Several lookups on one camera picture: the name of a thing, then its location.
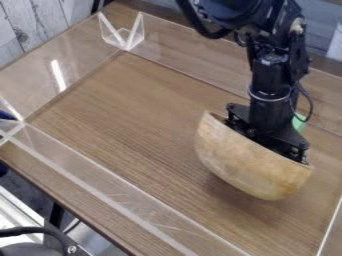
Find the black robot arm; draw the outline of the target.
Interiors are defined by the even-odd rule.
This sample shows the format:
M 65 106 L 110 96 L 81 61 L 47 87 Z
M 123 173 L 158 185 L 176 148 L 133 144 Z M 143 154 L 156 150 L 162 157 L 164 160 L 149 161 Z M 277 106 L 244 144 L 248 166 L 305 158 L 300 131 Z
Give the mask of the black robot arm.
M 176 0 L 196 31 L 208 39 L 234 36 L 248 51 L 250 104 L 228 105 L 226 125 L 256 143 L 305 164 L 309 142 L 296 127 L 312 116 L 298 113 L 309 95 L 306 21 L 296 0 Z

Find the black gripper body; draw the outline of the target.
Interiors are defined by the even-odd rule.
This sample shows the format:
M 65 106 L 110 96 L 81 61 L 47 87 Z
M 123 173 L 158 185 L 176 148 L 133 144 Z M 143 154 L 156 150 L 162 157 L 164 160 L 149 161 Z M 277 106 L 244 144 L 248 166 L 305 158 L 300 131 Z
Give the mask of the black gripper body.
M 296 129 L 298 94 L 277 101 L 250 99 L 250 105 L 229 103 L 225 125 L 285 158 L 308 164 L 309 142 Z

